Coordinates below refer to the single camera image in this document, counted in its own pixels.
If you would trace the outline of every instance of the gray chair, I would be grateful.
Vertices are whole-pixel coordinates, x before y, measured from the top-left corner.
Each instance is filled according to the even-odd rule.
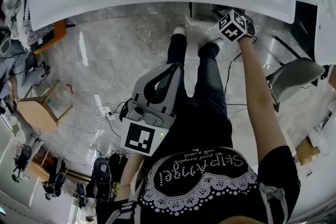
[[[275,110],[279,112],[281,102],[292,97],[302,86],[318,79],[325,71],[324,67],[308,58],[298,58],[280,67],[269,77]]]

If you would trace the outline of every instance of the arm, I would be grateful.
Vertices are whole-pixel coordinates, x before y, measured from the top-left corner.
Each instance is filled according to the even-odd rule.
[[[130,193],[131,193],[130,185],[131,185],[132,178],[138,171],[140,164],[142,163],[144,158],[145,158],[144,155],[141,155],[135,152],[132,152],[130,154],[130,157],[126,163],[124,172],[122,173],[122,176],[121,176],[120,191],[115,201],[129,199]],[[137,178],[137,183],[138,183],[138,180],[142,179],[142,177],[143,175],[141,174],[141,171],[140,171],[138,178]]]
[[[247,110],[257,142],[260,163],[271,150],[287,143],[276,118],[273,98],[250,38],[242,37],[238,43],[243,56]]]

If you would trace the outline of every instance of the wooden stool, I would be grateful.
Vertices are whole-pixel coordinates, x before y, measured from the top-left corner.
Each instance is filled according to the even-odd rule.
[[[70,109],[72,109],[71,105],[59,118],[56,118],[55,114],[47,104],[58,83],[59,80],[50,89],[46,97],[27,98],[33,88],[30,87],[26,96],[19,101],[17,109],[32,127],[41,128],[45,131],[56,131],[57,124],[70,111]]]

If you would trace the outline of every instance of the clothing pile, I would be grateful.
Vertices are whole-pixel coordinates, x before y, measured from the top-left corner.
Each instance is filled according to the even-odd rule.
[[[6,16],[5,26],[11,30],[11,39],[18,39],[25,51],[41,45],[54,38],[54,24],[47,25],[36,31],[30,23],[29,0],[2,0],[1,9]]]

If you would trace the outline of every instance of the gray tile floor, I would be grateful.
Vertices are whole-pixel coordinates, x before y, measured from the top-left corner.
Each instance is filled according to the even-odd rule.
[[[265,46],[265,42],[261,42],[263,38],[276,34],[300,55],[305,55],[286,34],[281,22],[259,14],[248,14],[257,28],[259,41],[255,48],[265,75],[279,68],[279,60],[286,63],[295,58],[280,44],[269,42]],[[185,86],[188,95],[192,96],[197,80],[198,48],[220,34],[215,29],[189,25],[188,15],[188,3],[147,3],[104,8],[69,18],[76,27],[68,28],[67,36],[46,50],[51,73],[34,89],[34,94],[44,93],[60,80],[51,107],[57,116],[71,104],[74,108],[61,121],[57,133],[42,132],[45,145],[71,162],[86,165],[92,165],[90,145],[94,149],[97,144],[103,154],[109,148],[119,149],[120,139],[112,129],[119,134],[120,123],[114,116],[110,125],[105,122],[99,106],[126,101],[139,77],[165,64],[170,36],[178,24],[187,25]],[[227,79],[230,61],[238,54],[237,50],[237,43],[226,42],[217,57],[223,83]],[[66,84],[72,86],[73,94]],[[322,121],[328,103],[334,98],[335,93],[324,80],[319,82],[318,87],[301,89],[281,104],[277,117],[282,130],[287,132],[295,146]],[[246,103],[241,58],[232,64],[227,103]],[[115,105],[108,105],[103,109],[114,111],[115,108]],[[229,105],[228,116],[233,124],[234,146],[254,165],[255,151],[247,146],[254,143],[254,137],[245,108]],[[89,166],[74,163],[69,163],[69,166],[85,174],[91,173]]]

